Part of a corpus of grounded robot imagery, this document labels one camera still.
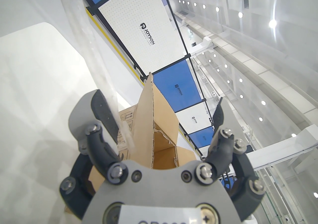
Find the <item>pegboard panel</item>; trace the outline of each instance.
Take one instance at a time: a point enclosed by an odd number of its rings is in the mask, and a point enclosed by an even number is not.
[[[99,10],[146,74],[184,56],[161,0],[109,0]]]

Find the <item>ceiling light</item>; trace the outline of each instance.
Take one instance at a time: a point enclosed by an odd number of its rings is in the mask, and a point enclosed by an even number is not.
[[[275,19],[272,19],[271,21],[269,21],[268,25],[271,29],[274,29],[277,25],[277,21]]]

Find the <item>cardboard box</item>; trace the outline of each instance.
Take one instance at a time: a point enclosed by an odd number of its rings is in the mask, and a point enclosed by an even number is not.
[[[194,152],[177,147],[179,121],[153,83],[153,75],[149,74],[147,82],[137,105],[120,113],[122,121],[126,121],[133,133],[136,146],[131,153],[121,133],[118,133],[119,157],[123,160],[134,160],[140,165],[153,169],[172,169],[196,160]],[[94,189],[98,190],[104,178],[93,167],[90,174]]]

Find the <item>screw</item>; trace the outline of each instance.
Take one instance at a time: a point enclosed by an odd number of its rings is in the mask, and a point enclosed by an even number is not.
[[[235,142],[235,147],[237,147],[237,148],[243,148],[244,147],[244,141],[242,139],[237,139],[234,142]]]
[[[89,125],[85,130],[85,134],[88,136],[91,133],[98,131],[99,129],[100,129],[100,125]]]
[[[61,184],[61,189],[64,191],[69,190],[72,187],[73,183],[70,180],[63,181]]]
[[[225,136],[230,137],[232,135],[232,131],[229,128],[223,130]]]
[[[183,171],[181,173],[181,179],[183,180],[183,182],[189,183],[192,180],[191,173],[187,170]]]
[[[139,170],[135,170],[131,175],[131,180],[135,183],[141,180],[142,174]]]
[[[113,179],[120,178],[122,176],[121,166],[114,167],[113,170],[111,171],[110,175]]]
[[[202,224],[219,224],[218,213],[213,207],[207,204],[201,204],[198,207],[201,208]]]
[[[264,184],[262,183],[262,181],[260,180],[255,180],[253,182],[253,188],[256,190],[256,191],[263,191],[264,190]]]
[[[200,175],[204,179],[209,179],[210,177],[212,177],[212,172],[206,166],[203,166],[200,168]]]

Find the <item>joyson logo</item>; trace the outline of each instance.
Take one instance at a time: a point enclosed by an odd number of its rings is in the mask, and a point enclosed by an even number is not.
[[[154,45],[155,44],[155,41],[154,39],[152,38],[152,36],[150,35],[150,32],[148,29],[146,29],[147,26],[145,23],[141,23],[140,24],[140,29],[143,31],[143,35],[145,36],[145,38],[147,39],[148,41],[148,44],[151,46],[151,45]]]

